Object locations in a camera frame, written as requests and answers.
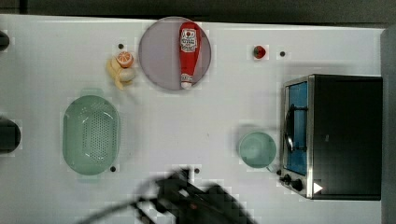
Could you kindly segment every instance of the pink plate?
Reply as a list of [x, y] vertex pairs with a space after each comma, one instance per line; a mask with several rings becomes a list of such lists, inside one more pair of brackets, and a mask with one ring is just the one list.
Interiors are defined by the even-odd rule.
[[[139, 45], [139, 61], [148, 79], [170, 91], [182, 90], [180, 86], [180, 60], [178, 57], [178, 32], [181, 17], [167, 17], [152, 24], [143, 34]], [[206, 73], [210, 65], [211, 49], [205, 32], [201, 29], [201, 51], [195, 66], [192, 85]]]

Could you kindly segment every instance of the round plate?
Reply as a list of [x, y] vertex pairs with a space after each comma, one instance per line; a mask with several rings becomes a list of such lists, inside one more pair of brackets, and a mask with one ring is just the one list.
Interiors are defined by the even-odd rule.
[[[181, 17], [167, 17], [152, 24], [143, 34], [139, 45], [139, 61], [149, 80], [170, 90], [182, 90], [180, 86], [180, 60], [178, 54]], [[195, 66], [192, 85], [206, 73], [210, 65], [211, 49], [205, 32], [201, 29], [201, 51]]]
[[276, 145], [266, 133], [249, 133], [239, 144], [239, 155], [250, 167], [263, 168], [271, 164], [276, 155]]

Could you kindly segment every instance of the green basket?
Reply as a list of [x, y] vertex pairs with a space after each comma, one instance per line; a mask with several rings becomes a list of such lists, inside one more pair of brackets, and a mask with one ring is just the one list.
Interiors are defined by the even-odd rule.
[[81, 175], [98, 175], [117, 158], [120, 116], [100, 90], [84, 90], [64, 114], [64, 160]]

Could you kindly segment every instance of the small bowl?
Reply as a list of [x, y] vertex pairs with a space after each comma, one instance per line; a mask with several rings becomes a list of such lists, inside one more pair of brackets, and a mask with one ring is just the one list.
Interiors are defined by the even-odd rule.
[[267, 167], [276, 156], [274, 139], [262, 132], [249, 133], [239, 143], [239, 155], [252, 168]]

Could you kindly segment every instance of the countertop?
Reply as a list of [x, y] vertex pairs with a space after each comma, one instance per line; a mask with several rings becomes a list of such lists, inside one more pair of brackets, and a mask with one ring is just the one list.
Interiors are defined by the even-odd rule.
[[[117, 90], [106, 60], [120, 42], [137, 52], [154, 22], [0, 15], [0, 30], [11, 38], [0, 52], [0, 115], [22, 132], [20, 146], [0, 157], [0, 223], [75, 223], [133, 198], [149, 177], [187, 165], [201, 170], [195, 185], [221, 184], [258, 223], [381, 222], [380, 202], [307, 200], [266, 169], [248, 168], [236, 145], [244, 133], [263, 130], [279, 150], [286, 81], [313, 73], [380, 76], [383, 30], [200, 22], [212, 62], [194, 89], [164, 91], [137, 62], [134, 85]], [[265, 46], [268, 57], [253, 60], [254, 45]], [[115, 173], [82, 176], [64, 161], [64, 111], [84, 88], [102, 89], [120, 112]], [[101, 223], [139, 223], [134, 216], [127, 210]]]

